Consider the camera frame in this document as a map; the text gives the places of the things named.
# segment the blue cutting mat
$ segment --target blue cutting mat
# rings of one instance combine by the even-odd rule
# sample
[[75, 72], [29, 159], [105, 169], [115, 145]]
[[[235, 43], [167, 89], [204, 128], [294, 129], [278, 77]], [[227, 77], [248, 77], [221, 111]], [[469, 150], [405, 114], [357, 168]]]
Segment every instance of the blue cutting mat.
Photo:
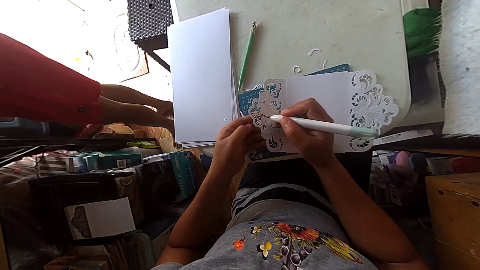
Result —
[[[308, 75], [317, 75], [317, 74], [325, 74], [325, 73], [334, 73], [334, 72], [342, 72], [342, 71], [350, 71], [350, 66], [349, 64], [342, 64], [338, 65], [335, 67], [327, 68], [324, 70], [320, 70], [314, 73], [307, 74]], [[258, 93], [263, 90], [263, 88], [255, 89], [252, 91], [245, 92], [243, 94], [239, 95], [239, 105], [240, 105], [240, 111], [243, 114], [243, 116], [248, 115], [248, 108], [252, 105], [252, 101], [258, 99], [259, 95]], [[250, 160], [264, 160], [264, 159], [269, 159], [269, 158], [275, 158], [275, 157], [282, 157], [286, 155], [291, 155], [287, 154], [284, 152], [280, 153], [273, 153], [270, 152], [266, 147], [258, 149], [257, 151], [254, 151], [253, 153], [250, 153]]]

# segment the black basket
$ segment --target black basket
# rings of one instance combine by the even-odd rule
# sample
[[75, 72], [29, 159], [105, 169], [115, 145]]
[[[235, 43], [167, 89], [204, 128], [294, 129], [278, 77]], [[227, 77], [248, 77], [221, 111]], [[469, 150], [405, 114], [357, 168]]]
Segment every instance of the black basket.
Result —
[[153, 51], [168, 48], [167, 27], [173, 24], [170, 0], [128, 0], [130, 39], [170, 71]]

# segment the white card with lace border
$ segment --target white card with lace border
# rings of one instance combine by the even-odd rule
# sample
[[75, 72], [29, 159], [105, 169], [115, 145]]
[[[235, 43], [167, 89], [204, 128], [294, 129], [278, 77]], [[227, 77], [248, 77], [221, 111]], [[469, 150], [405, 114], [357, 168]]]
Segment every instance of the white card with lace border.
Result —
[[[305, 89], [308, 83], [312, 85], [311, 89]], [[298, 102], [299, 98], [306, 99], [306, 95], [316, 99], [335, 123], [371, 128], [377, 132], [382, 126], [389, 125], [398, 114], [398, 106], [393, 103], [393, 98], [382, 93], [383, 87], [377, 84], [375, 73], [367, 70], [267, 79], [263, 87], [259, 98], [249, 107], [249, 115], [253, 118], [253, 124], [261, 129], [262, 138], [271, 152], [298, 153], [298, 150], [279, 125], [261, 115], [280, 114]], [[361, 152], [371, 147], [372, 141], [335, 134], [335, 153]]]

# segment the red sleeve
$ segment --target red sleeve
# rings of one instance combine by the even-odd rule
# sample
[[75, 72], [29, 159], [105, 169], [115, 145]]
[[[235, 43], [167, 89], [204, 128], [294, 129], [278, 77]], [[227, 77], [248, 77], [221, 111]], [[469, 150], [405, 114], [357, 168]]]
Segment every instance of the red sleeve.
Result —
[[0, 33], [0, 116], [101, 123], [101, 85]]

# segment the wooden cabinet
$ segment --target wooden cabinet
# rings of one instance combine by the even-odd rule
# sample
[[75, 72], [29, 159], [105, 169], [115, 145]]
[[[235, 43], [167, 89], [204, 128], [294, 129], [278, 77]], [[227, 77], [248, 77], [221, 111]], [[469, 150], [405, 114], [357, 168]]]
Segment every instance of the wooden cabinet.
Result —
[[480, 269], [480, 173], [431, 176], [426, 182], [440, 268]]

